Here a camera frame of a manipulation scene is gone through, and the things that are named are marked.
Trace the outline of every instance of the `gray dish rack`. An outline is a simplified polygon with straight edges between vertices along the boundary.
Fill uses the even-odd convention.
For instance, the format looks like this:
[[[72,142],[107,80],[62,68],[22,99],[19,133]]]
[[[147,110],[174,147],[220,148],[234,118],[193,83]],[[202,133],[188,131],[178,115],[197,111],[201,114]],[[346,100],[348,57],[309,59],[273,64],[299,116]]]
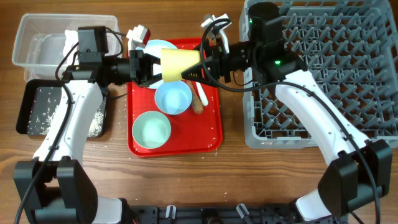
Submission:
[[[248,40],[246,0],[239,39]],[[268,1],[279,6],[285,47],[307,63],[333,104],[372,141],[398,147],[398,34],[387,0]],[[251,69],[244,82],[252,80]],[[252,82],[245,88],[256,86]],[[266,89],[244,93],[246,144],[255,149],[316,146],[297,117]]]

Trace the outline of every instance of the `red tray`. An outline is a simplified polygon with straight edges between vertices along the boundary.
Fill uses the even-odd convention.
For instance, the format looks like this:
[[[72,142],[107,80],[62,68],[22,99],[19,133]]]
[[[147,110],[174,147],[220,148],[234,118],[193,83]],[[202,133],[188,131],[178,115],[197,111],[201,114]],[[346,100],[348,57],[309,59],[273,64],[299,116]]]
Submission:
[[[179,49],[191,50],[200,44],[200,38],[168,40]],[[195,114],[190,106],[180,115],[165,114],[172,130],[169,140],[157,149],[140,147],[132,138],[134,120],[146,111],[160,111],[155,104],[155,90],[127,84],[127,145],[139,157],[169,156],[193,152],[208,152],[220,146],[223,140],[218,90],[202,85],[209,101],[202,114]]]

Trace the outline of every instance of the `transparent container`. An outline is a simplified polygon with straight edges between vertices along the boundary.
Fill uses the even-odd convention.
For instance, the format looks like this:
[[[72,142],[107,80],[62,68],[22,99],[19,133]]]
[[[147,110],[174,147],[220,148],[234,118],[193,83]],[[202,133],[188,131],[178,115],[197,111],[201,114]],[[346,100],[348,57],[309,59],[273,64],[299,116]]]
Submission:
[[[82,14],[25,14],[17,31],[12,62],[25,68],[25,80],[55,79],[55,70],[63,59],[65,30],[83,26],[106,26],[119,31],[118,19],[105,15]],[[118,40],[108,33],[107,55],[120,51]],[[64,63],[60,74],[66,69]]]

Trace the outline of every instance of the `wooden tabletop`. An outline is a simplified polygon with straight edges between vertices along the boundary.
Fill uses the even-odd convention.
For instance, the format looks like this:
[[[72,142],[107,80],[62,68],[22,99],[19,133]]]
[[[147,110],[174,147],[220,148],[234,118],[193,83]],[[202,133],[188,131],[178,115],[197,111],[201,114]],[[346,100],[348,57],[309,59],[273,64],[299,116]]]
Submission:
[[[144,24],[152,39],[200,37],[203,15],[227,13],[231,43],[238,41],[243,0],[184,1],[99,0],[22,1],[0,3],[0,223],[14,221],[21,200],[12,172],[17,161],[28,161],[44,137],[30,138],[15,126],[26,82],[24,69],[11,62],[12,48],[25,13],[108,14],[118,18],[122,32]],[[394,12],[398,4],[392,2]],[[125,89],[111,86],[112,94]],[[223,143],[215,152],[140,159],[126,145],[126,102],[108,106],[104,136],[86,143],[83,167],[98,194],[123,197],[131,205],[198,206],[287,203],[317,187],[325,161],[316,147],[296,150],[250,149],[244,142],[242,94],[220,91]],[[383,223],[398,222],[398,151],[394,150],[390,193],[381,199]],[[357,211],[374,223],[374,204]]]

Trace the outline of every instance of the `blue bowl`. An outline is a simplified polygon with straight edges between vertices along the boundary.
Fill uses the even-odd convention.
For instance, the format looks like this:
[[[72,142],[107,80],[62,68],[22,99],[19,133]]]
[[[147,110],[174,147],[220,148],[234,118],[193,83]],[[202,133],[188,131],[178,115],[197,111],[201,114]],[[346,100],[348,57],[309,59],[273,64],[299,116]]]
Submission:
[[[184,112],[191,105],[192,92],[183,81],[163,83],[156,89],[155,103],[163,112],[177,115]]]

